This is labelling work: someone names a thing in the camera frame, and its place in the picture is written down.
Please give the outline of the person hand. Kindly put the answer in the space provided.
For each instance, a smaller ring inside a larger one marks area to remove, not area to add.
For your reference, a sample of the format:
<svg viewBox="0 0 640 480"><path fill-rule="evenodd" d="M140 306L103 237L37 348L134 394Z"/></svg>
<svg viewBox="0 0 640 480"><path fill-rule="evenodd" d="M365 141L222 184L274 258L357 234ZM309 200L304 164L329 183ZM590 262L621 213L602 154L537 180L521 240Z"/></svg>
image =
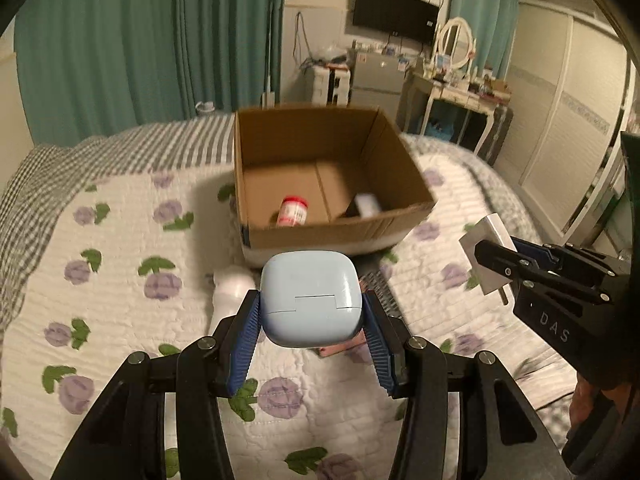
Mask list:
<svg viewBox="0 0 640 480"><path fill-rule="evenodd" d="M581 374L577 375L576 387L570 401L570 429L577 429L591 414L597 397L602 390L590 382Z"/></svg>

